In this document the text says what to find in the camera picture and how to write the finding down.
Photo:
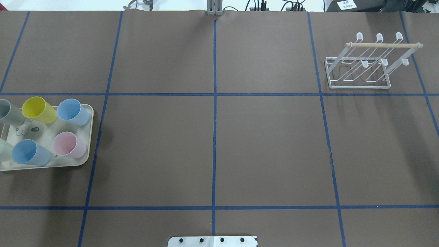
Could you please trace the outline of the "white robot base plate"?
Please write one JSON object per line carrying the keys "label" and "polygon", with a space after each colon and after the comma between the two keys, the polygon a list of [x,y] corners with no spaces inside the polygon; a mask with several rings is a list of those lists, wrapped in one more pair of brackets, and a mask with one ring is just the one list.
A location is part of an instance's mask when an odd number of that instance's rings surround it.
{"label": "white robot base plate", "polygon": [[257,247],[256,236],[176,236],[168,247]]}

